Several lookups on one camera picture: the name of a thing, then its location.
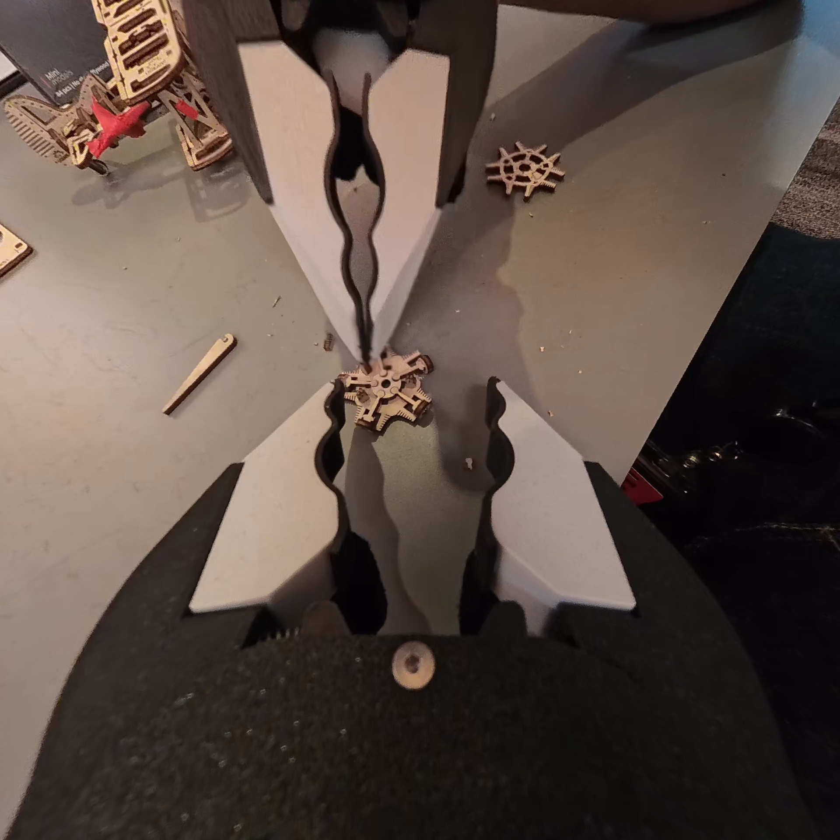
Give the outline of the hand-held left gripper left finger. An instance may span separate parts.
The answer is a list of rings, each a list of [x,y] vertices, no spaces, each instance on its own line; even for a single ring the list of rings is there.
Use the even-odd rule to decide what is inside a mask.
[[[334,486],[343,422],[342,383],[332,381],[245,457],[192,613],[255,606],[275,617],[302,617],[310,604],[330,598],[330,555],[348,531]]]

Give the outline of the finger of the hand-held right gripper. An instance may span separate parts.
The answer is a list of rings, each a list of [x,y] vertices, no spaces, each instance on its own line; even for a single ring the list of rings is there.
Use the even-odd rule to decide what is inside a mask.
[[[364,79],[360,115],[372,142],[373,184],[358,199],[358,288],[367,305],[370,356],[389,343],[441,214],[438,173],[449,60],[407,49]]]
[[[353,237],[332,166],[340,140],[340,96],[281,40],[238,46],[266,165],[269,208],[333,330],[364,359],[364,306],[351,273]]]

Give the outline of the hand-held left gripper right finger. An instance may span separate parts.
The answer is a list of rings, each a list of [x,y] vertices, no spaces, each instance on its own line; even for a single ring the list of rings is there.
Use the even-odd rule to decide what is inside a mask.
[[[486,387],[485,465],[474,545],[474,632],[501,602],[525,632],[560,605],[630,613],[637,605],[583,456],[496,376]]]

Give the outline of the wooden radial engine model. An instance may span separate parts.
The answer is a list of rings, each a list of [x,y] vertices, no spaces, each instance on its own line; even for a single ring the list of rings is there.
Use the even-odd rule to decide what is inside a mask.
[[[370,363],[342,372],[343,398],[355,405],[355,425],[380,434],[393,419],[416,423],[432,404],[423,380],[433,370],[425,353],[400,355],[385,347]]]

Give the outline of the grey desk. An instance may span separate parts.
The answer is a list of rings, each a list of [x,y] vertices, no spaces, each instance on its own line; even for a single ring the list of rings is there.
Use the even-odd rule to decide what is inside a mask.
[[[392,634],[457,630],[499,376],[626,474],[838,99],[838,2],[708,28],[503,9],[465,190],[394,337],[434,360],[432,419],[343,432],[353,529]],[[488,184],[500,146],[565,178]],[[2,117],[2,748],[38,741],[93,627],[230,464],[346,368],[239,161],[188,170],[160,120],[111,177],[34,154]],[[173,413],[214,342],[237,346]],[[464,469],[464,458],[474,469]]]

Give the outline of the wooden spoked wheel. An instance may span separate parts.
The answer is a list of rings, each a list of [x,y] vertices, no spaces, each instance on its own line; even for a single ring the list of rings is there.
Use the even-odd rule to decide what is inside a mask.
[[[521,191],[528,202],[539,190],[554,191],[565,178],[560,154],[546,154],[545,144],[526,146],[516,141],[510,150],[500,146],[497,160],[486,164],[486,182],[503,186],[507,196]]]

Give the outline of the wooden plywood model with red plane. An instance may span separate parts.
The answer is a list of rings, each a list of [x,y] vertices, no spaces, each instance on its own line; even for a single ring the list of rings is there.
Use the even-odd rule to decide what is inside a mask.
[[[69,101],[55,104],[25,94],[3,104],[17,136],[42,158],[107,175],[102,153],[124,138],[144,136],[158,107],[170,112],[189,167],[198,172],[233,149],[186,39],[181,14],[166,1],[94,1],[104,32],[104,80],[91,69],[64,85]]]

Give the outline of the red object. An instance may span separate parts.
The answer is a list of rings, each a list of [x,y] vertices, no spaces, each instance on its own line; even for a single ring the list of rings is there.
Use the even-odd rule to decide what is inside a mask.
[[[637,507],[653,504],[664,499],[663,493],[636,467],[628,470],[621,489],[625,496]]]

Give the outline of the tapered wooden stick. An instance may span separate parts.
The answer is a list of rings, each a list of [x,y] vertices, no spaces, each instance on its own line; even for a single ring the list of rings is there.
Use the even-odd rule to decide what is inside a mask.
[[[217,339],[204,354],[204,357],[196,364],[192,372],[185,378],[170,400],[163,406],[162,413],[166,416],[172,415],[236,346],[237,339],[232,333],[226,333],[220,339]]]

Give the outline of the person's dark pants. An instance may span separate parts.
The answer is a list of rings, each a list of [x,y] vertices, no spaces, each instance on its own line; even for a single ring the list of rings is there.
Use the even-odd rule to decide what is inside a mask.
[[[752,660],[839,836],[838,231],[771,223],[639,453],[642,506]]]

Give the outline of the black model package card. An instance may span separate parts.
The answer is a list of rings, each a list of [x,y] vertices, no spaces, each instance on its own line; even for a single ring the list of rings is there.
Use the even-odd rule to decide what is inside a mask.
[[[112,69],[91,1],[2,1],[1,48],[53,104],[73,102],[88,74]]]

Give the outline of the wooden plate with two holes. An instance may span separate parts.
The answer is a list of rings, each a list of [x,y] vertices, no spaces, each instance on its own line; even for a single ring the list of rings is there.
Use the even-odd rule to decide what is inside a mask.
[[[12,230],[1,224],[1,280],[33,253],[33,248]]]

